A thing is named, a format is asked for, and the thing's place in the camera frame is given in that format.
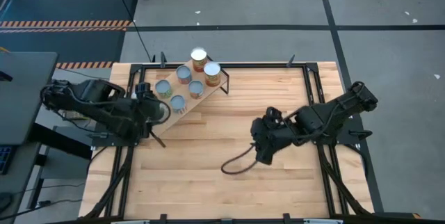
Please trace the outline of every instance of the yellow and black hazard tape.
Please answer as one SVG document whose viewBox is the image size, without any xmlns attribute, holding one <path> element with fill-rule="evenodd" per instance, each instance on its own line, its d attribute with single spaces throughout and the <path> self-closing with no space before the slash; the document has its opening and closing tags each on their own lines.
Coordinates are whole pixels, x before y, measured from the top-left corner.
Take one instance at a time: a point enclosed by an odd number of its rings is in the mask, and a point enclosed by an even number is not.
<svg viewBox="0 0 445 224">
<path fill-rule="evenodd" d="M 53 32 L 84 32 L 84 31 L 126 31 L 127 28 L 82 28 L 82 29 L 6 29 L 0 33 L 53 33 Z"/>
<path fill-rule="evenodd" d="M 79 69 L 79 68 L 110 68 L 114 61 L 89 61 L 75 63 L 57 63 L 56 67 L 61 69 Z"/>
<path fill-rule="evenodd" d="M 55 28 L 55 27 L 120 27 L 129 26 L 130 20 L 88 20 L 88 21 L 2 21 L 2 28 Z"/>
</svg>

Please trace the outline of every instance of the can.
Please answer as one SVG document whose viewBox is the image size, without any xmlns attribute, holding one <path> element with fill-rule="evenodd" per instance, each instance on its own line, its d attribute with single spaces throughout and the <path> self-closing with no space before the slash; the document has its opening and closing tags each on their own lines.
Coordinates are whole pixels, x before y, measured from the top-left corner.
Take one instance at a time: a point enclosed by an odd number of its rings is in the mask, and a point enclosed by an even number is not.
<svg viewBox="0 0 445 224">
<path fill-rule="evenodd" d="M 221 66 L 214 61 L 209 61 L 204 66 L 204 73 L 206 74 L 206 84 L 208 86 L 217 86 L 220 83 Z"/>
<path fill-rule="evenodd" d="M 188 85 L 188 91 L 193 99 L 199 99 L 204 94 L 204 84 L 201 81 L 191 81 Z"/>
<path fill-rule="evenodd" d="M 170 100 L 173 112 L 178 114 L 184 114 L 186 112 L 186 100 L 182 95 L 175 95 Z"/>
<path fill-rule="evenodd" d="M 189 84 L 190 81 L 192 81 L 192 72 L 190 68 L 185 65 L 179 66 L 176 69 L 176 75 L 178 76 L 180 84 Z"/>
<path fill-rule="evenodd" d="M 193 60 L 193 69 L 196 72 L 203 72 L 204 65 L 207 63 L 207 52 L 202 47 L 196 47 L 191 52 Z"/>
<path fill-rule="evenodd" d="M 159 96 L 163 99 L 167 99 L 172 96 L 172 86 L 170 86 L 170 82 L 168 82 L 167 80 L 160 80 L 156 82 L 154 88 L 156 89 L 156 92 L 159 94 Z"/>
</svg>

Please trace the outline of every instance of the wooden table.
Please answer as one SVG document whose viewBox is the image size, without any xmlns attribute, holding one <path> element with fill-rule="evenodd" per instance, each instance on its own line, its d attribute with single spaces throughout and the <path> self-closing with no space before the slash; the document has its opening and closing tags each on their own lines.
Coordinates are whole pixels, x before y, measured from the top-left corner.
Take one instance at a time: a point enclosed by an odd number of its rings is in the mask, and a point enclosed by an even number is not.
<svg viewBox="0 0 445 224">
<path fill-rule="evenodd" d="M 321 62 L 318 67 L 326 101 L 341 95 L 336 63 Z M 115 63 L 111 82 L 126 88 L 129 68 L 130 63 Z M 146 81 L 154 83 L 173 71 L 150 70 Z M 226 71 L 229 95 L 217 90 L 162 134 L 166 149 L 144 140 L 134 150 L 125 219 L 159 219 L 160 214 L 169 219 L 282 218 L 283 213 L 292 218 L 328 217 L 318 155 L 311 143 L 278 152 L 271 166 L 258 164 L 235 176 L 220 172 L 224 161 L 249 147 L 252 121 L 268 106 L 290 113 L 308 104 L 300 70 Z M 91 164 L 80 216 L 92 209 L 107 188 L 114 154 L 115 148 L 109 147 Z M 344 146 L 337 147 L 337 154 L 344 183 L 363 207 L 373 211 L 360 156 Z M 244 168 L 253 160 L 252 151 L 227 169 Z M 337 190 L 332 188 L 339 212 Z M 114 214 L 119 194 L 118 188 Z"/>
</svg>

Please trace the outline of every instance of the metal frame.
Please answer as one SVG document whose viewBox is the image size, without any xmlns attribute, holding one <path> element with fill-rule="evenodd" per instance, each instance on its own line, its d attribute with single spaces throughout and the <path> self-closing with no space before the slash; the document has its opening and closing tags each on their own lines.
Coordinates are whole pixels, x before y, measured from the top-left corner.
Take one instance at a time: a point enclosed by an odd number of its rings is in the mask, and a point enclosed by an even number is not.
<svg viewBox="0 0 445 224">
<path fill-rule="evenodd" d="M 134 79 L 136 77 L 136 74 L 138 74 L 138 73 L 140 74 L 139 82 L 142 82 L 145 80 L 145 73 L 147 70 L 161 69 L 161 68 L 173 70 L 173 69 L 178 68 L 180 65 L 183 65 L 183 64 L 182 63 L 165 63 L 164 61 L 162 64 L 159 64 L 159 63 L 132 64 L 130 67 L 130 76 L 129 76 L 128 86 L 127 86 L 127 97 L 131 96 L 131 94 L 133 92 Z M 291 62 L 289 62 L 289 63 L 220 63 L 220 66 L 221 66 L 221 70 L 223 70 L 224 68 L 301 68 L 301 70 L 303 72 L 303 77 L 305 80 L 307 99 L 308 99 L 309 105 L 312 105 L 315 103 L 314 95 L 312 92 L 311 81 L 309 78 L 309 72 L 313 72 L 319 101 L 321 103 L 325 102 L 323 88 L 321 86 L 320 75 L 318 73 L 317 63 L 291 63 Z M 227 90 L 224 90 L 223 88 L 221 88 L 221 89 L 225 93 L 229 92 L 229 86 L 227 86 Z M 330 145 L 329 149 L 330 149 L 332 167 L 336 171 L 337 175 L 340 176 L 339 163 L 338 163 L 335 146 Z M 324 152 L 323 146 L 317 145 L 317 150 L 318 150 L 318 156 L 320 157 L 321 152 Z M 134 147 L 128 147 L 127 152 L 128 152 L 127 155 L 130 155 L 130 157 L 133 158 Z M 117 147 L 116 155 L 115 155 L 115 159 L 114 159 L 114 163 L 113 163 L 113 172 L 112 172 L 112 176 L 111 176 L 111 181 L 114 180 L 115 175 L 117 174 L 121 156 L 122 156 L 122 148 Z M 327 175 L 327 173 L 323 170 L 322 167 L 321 167 L 321 172 L 322 172 L 322 176 L 323 176 L 323 185 L 324 185 L 324 189 L 325 189 L 327 208 L 329 211 L 329 215 L 332 216 L 332 215 L 335 215 L 336 212 L 335 212 L 335 207 L 334 207 L 334 200 L 332 197 L 332 189 L 330 186 L 330 178 Z M 122 216 L 122 217 L 124 216 L 125 207 L 126 207 L 126 203 L 127 203 L 129 177 L 130 177 L 130 170 L 124 176 L 123 183 L 122 183 L 122 192 L 121 192 L 121 196 L 120 196 L 119 209 L 118 209 L 118 213 L 119 213 L 118 216 Z M 340 194 L 340 192 L 338 192 L 338 193 L 340 196 L 341 213 L 348 214 L 348 205 L 346 204 L 346 201 L 345 201 L 344 197 Z M 111 198 L 110 201 L 108 202 L 108 205 L 107 205 L 107 208 L 105 211 L 105 216 L 111 215 L 113 200 L 114 200 L 114 198 Z M 165 223 L 165 220 L 166 220 L 166 215 L 163 214 L 162 218 L 160 218 L 159 220 L 150 220 L 150 222 L 161 224 L 161 223 Z M 175 220 L 176 223 L 201 223 L 201 222 L 208 223 L 209 221 L 210 222 L 215 221 L 215 222 L 219 222 L 219 223 L 223 222 L 223 220 Z M 248 220 L 248 219 L 243 219 L 243 220 L 229 219 L 229 220 L 225 220 L 225 223 L 233 223 L 234 221 L 236 221 L 236 223 L 283 223 L 283 221 L 285 223 L 303 223 L 304 222 L 304 220 L 301 218 L 292 219 L 289 217 L 289 214 L 284 214 L 283 219 L 250 219 L 250 220 Z"/>
</svg>

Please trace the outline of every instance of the concrete floor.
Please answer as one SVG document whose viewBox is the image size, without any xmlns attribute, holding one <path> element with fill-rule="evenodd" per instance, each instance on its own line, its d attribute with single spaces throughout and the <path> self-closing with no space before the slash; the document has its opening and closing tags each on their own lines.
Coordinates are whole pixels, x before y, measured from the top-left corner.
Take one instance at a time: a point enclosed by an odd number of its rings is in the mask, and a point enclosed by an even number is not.
<svg viewBox="0 0 445 224">
<path fill-rule="evenodd" d="M 330 5 L 337 25 L 445 24 L 443 0 L 330 0 Z M 327 25 L 322 0 L 140 0 L 135 20 L 139 26 Z M 220 61 L 286 61 L 292 54 L 296 61 L 337 61 L 329 31 L 159 31 L 141 35 L 151 55 L 164 51 L 168 61 L 186 60 L 197 45 Z M 445 129 L 441 124 L 445 119 L 445 31 L 340 31 L 339 37 L 351 79 L 365 82 L 380 100 L 378 110 L 362 118 L 365 129 L 374 132 L 368 142 L 385 211 L 416 212 L 424 218 L 445 220 L 441 207 L 445 202 Z M 126 34 L 121 61 L 147 61 L 134 32 Z M 84 72 L 104 76 L 109 70 Z M 83 79 L 63 71 L 56 76 Z M 38 120 L 61 124 L 51 117 L 42 114 Z M 48 189 L 41 198 L 81 197 L 80 188 L 66 188 Z M 60 205 L 22 216 L 16 223 L 73 219 L 78 210 L 76 204 Z"/>
</svg>

